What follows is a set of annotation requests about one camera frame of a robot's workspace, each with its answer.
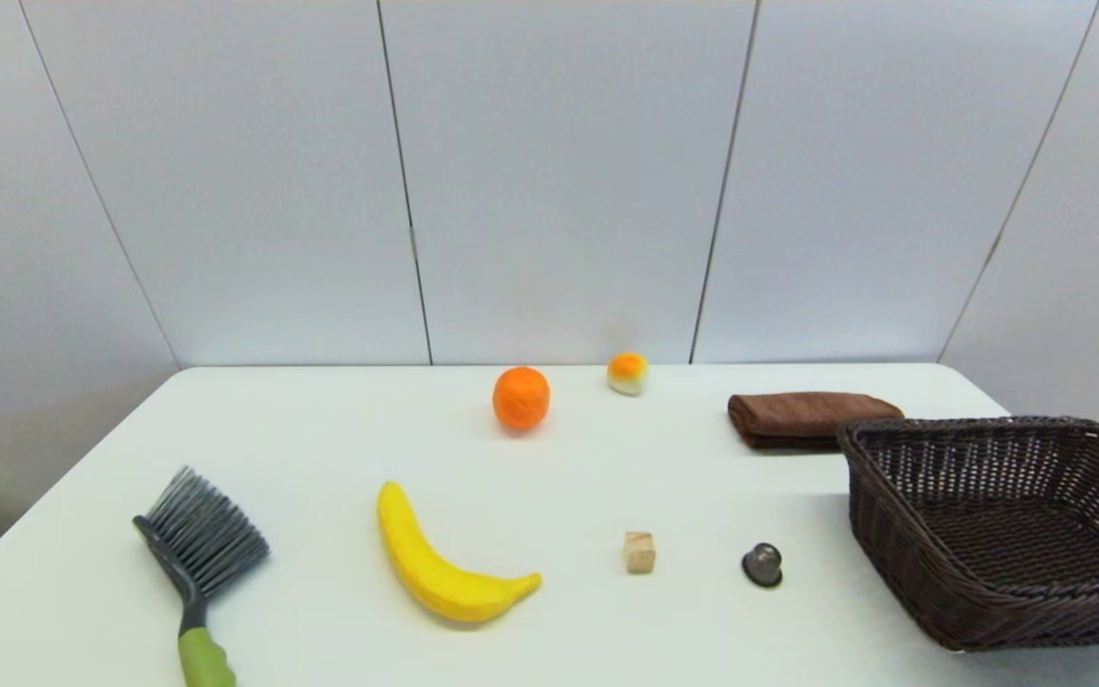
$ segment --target green handle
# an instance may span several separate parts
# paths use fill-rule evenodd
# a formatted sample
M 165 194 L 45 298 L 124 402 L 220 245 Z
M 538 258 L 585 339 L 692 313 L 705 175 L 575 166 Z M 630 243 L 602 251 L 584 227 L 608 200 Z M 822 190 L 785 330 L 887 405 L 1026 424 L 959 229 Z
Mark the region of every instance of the green handle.
M 204 627 L 180 635 L 177 647 L 186 687 L 235 687 L 235 673 L 227 668 L 227 652 L 214 644 Z

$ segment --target brush bristles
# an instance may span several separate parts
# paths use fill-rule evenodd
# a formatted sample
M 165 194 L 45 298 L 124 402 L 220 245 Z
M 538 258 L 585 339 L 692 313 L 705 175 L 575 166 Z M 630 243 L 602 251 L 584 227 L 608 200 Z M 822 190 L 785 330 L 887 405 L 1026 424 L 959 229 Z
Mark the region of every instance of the brush bristles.
M 171 478 L 147 520 L 208 599 L 270 555 L 248 518 L 188 466 Z

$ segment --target toy banana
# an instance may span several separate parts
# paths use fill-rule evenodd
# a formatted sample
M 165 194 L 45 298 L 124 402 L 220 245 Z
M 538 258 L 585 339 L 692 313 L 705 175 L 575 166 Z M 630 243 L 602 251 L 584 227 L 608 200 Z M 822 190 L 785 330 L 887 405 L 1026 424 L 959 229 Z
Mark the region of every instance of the toy banana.
M 379 531 L 388 561 L 410 595 L 442 617 L 458 622 L 485 622 L 541 586 L 541 575 L 502 579 L 467 573 L 440 557 L 418 527 L 400 484 L 386 481 L 376 503 Z

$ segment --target metal cap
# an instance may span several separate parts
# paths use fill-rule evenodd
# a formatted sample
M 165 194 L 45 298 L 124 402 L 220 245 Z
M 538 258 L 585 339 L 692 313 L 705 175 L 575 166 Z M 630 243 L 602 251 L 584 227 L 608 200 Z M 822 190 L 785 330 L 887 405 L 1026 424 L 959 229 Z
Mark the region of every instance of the metal cap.
M 782 581 L 782 554 L 775 545 L 761 543 L 741 558 L 741 568 L 758 587 L 777 587 Z

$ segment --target wooden block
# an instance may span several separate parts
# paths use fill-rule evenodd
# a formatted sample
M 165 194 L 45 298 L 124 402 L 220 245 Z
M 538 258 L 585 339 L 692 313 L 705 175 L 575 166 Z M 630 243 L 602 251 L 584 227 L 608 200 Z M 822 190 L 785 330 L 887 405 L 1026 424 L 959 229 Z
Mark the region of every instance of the wooden block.
M 650 532 L 626 532 L 626 573 L 651 573 L 655 567 L 655 542 Z

